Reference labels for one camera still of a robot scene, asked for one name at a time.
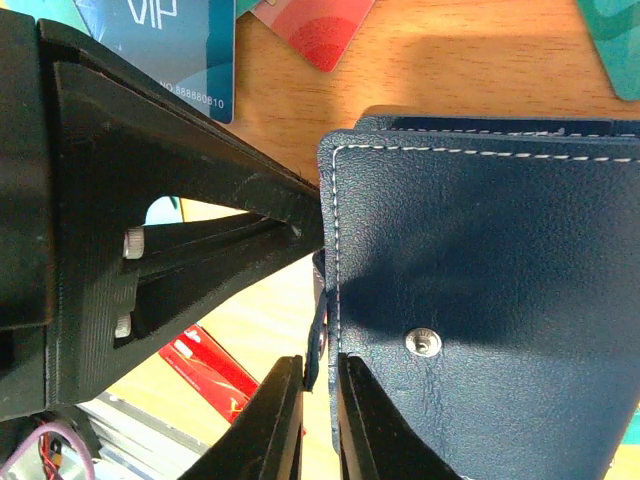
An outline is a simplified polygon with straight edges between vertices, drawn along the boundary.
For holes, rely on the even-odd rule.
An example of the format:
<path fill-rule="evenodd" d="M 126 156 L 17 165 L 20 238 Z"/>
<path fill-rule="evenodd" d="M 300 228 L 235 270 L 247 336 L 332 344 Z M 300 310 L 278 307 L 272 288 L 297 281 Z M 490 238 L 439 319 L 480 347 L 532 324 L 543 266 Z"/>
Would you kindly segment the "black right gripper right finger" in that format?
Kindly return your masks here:
<path fill-rule="evenodd" d="M 404 420 L 365 362 L 338 356 L 337 407 L 343 479 L 457 479 Z"/>

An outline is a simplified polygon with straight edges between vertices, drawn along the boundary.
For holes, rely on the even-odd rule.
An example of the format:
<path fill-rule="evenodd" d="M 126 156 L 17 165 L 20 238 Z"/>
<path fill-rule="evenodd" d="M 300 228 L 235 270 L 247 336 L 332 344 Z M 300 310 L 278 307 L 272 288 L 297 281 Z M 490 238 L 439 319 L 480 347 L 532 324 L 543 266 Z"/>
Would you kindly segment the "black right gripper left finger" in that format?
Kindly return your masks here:
<path fill-rule="evenodd" d="M 182 480 L 301 477 L 303 359 L 282 357 L 227 432 Z"/>

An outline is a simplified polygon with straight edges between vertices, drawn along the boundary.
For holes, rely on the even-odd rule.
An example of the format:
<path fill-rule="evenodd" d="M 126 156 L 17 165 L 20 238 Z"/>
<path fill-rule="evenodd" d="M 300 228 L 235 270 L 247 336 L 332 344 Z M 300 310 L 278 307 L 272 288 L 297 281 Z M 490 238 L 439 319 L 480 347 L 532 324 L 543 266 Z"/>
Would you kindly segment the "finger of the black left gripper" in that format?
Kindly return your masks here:
<path fill-rule="evenodd" d="M 47 402 L 96 396 L 235 293 L 318 249 L 319 210 L 150 226 L 142 258 L 125 225 L 96 215 L 56 230 L 56 308 L 47 330 Z"/>
<path fill-rule="evenodd" d="M 37 28 L 65 232 L 123 231 L 155 199 L 177 196 L 274 220 L 293 244 L 320 247 L 315 186 L 89 36 L 51 20 Z"/>

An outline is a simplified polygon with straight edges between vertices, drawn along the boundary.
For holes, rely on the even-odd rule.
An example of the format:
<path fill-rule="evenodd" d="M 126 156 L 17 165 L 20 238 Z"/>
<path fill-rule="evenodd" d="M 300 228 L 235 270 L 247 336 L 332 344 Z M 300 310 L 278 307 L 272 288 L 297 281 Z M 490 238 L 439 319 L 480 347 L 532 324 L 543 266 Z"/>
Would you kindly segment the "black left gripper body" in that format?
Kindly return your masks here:
<path fill-rule="evenodd" d="M 45 407 L 52 319 L 51 174 L 39 37 L 1 12 L 1 417 Z"/>

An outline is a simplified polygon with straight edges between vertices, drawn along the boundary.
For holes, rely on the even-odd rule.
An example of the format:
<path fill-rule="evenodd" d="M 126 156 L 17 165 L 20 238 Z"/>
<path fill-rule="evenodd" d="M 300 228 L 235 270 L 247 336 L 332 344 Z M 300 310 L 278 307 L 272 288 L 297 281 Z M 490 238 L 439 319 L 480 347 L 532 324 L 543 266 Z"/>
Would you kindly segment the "dark blue card holder wallet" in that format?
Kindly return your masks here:
<path fill-rule="evenodd" d="M 465 479 L 600 479 L 639 402 L 639 124 L 365 116 L 318 147 L 329 397 Z"/>

